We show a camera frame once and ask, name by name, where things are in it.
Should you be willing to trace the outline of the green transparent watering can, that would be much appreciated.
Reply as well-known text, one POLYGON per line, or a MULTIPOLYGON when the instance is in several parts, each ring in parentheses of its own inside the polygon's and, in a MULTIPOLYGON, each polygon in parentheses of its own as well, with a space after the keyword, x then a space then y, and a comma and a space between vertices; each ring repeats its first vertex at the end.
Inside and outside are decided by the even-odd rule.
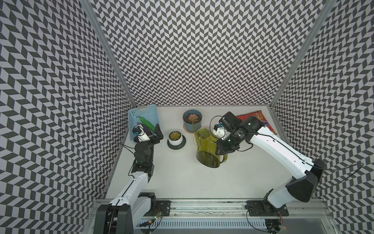
POLYGON ((220 167, 222 163, 226 162, 228 155, 216 155, 217 139, 211 134, 209 129, 197 129, 195 124, 192 126, 197 144, 197 160, 209 168, 220 167))

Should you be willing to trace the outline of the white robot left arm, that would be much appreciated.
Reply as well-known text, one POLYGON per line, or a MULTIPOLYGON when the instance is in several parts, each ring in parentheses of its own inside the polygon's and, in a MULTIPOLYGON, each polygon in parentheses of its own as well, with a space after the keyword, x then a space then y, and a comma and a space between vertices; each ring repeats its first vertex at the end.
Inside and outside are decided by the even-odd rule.
POLYGON ((159 124, 154 132, 148 140, 136 142, 130 179, 116 198, 97 209, 94 234, 133 234, 141 218, 155 206, 153 193, 142 194, 153 175, 154 146, 164 138, 159 124))

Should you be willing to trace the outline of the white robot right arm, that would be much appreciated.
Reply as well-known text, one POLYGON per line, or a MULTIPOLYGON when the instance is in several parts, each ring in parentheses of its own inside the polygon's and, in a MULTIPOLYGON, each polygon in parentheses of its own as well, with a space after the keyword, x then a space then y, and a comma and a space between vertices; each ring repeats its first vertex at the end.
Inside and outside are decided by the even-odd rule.
POLYGON ((248 200, 246 208, 250 216, 287 216, 286 205, 293 201, 309 202, 326 170, 323 160, 312 160, 298 152, 254 116, 243 121, 227 112, 214 126, 213 135, 217 138, 216 154, 239 151, 240 144, 246 141, 265 150, 292 175, 287 183, 270 190, 263 199, 248 200))

